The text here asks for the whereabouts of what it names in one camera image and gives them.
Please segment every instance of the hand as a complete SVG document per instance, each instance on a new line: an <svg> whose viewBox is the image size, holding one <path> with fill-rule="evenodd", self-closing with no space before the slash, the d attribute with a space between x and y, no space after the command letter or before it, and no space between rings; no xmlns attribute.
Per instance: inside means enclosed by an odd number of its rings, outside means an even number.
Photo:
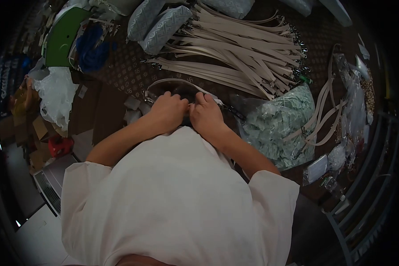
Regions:
<svg viewBox="0 0 399 266"><path fill-rule="evenodd" d="M195 98L196 103L189 106L192 126L206 141L213 144L213 141L231 129L224 123L222 112L210 94L199 92Z"/></svg>
<svg viewBox="0 0 399 266"><path fill-rule="evenodd" d="M32 88L33 85L33 79L32 78L27 78L27 88L30 89Z"/></svg>
<svg viewBox="0 0 399 266"><path fill-rule="evenodd" d="M180 126L183 115L188 109L188 103L187 99L181 100L179 94L171 96L170 92L165 92L142 120L148 122L155 135L165 134Z"/></svg>

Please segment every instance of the cardboard box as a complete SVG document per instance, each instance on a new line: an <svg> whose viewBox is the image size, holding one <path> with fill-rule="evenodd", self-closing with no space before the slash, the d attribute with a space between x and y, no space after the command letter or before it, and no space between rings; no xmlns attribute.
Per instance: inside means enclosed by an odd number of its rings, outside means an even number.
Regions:
<svg viewBox="0 0 399 266"><path fill-rule="evenodd" d="M124 102L127 94L114 86L103 84L96 108L95 122L93 128L93 145L98 144L107 136L122 129L126 107Z"/></svg>
<svg viewBox="0 0 399 266"><path fill-rule="evenodd" d="M102 83L84 80L75 93L69 115L68 136L93 129Z"/></svg>
<svg viewBox="0 0 399 266"><path fill-rule="evenodd" d="M26 123L15 126L15 141L17 147L22 146L28 141L28 130Z"/></svg>
<svg viewBox="0 0 399 266"><path fill-rule="evenodd" d="M48 139L57 134L53 125L44 120L41 115L33 121L34 130L36 132L38 140L41 142L48 142Z"/></svg>
<svg viewBox="0 0 399 266"><path fill-rule="evenodd" d="M44 164L52 157L52 155L50 154L48 143L41 142L38 139L37 134L34 134L33 138L37 150L30 153L30 173L32 172L31 174L41 170Z"/></svg>
<svg viewBox="0 0 399 266"><path fill-rule="evenodd" d="M8 116L0 120L0 140L4 141L15 135L13 116Z"/></svg>

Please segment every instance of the light blue pouch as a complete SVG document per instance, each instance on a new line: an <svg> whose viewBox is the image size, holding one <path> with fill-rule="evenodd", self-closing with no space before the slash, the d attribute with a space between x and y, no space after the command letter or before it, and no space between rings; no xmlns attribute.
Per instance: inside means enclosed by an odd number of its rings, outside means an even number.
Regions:
<svg viewBox="0 0 399 266"><path fill-rule="evenodd" d="M143 40L164 4L165 0L144 0L128 21L127 39L132 41Z"/></svg>
<svg viewBox="0 0 399 266"><path fill-rule="evenodd" d="M157 55L170 37L190 18L191 11L185 6L167 9L152 27L146 38L138 43L149 55Z"/></svg>
<svg viewBox="0 0 399 266"><path fill-rule="evenodd" d="M232 18L243 19L250 12L255 0L201 0L223 14Z"/></svg>

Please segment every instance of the green board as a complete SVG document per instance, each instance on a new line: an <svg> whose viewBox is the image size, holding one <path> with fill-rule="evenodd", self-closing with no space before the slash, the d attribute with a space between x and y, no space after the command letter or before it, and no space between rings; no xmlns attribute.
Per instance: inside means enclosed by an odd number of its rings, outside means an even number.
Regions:
<svg viewBox="0 0 399 266"><path fill-rule="evenodd" d="M70 67L68 54L80 23L92 14L82 8L71 8L59 18L44 43L46 67Z"/></svg>

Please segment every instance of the white t-shirt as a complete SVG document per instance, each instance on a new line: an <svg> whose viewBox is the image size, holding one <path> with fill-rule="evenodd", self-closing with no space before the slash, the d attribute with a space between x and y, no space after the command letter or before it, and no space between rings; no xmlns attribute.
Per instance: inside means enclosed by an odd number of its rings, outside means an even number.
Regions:
<svg viewBox="0 0 399 266"><path fill-rule="evenodd" d="M65 171L62 242L87 265L125 255L177 266L285 265L299 185L268 171L247 184L189 127L145 141L114 168Z"/></svg>

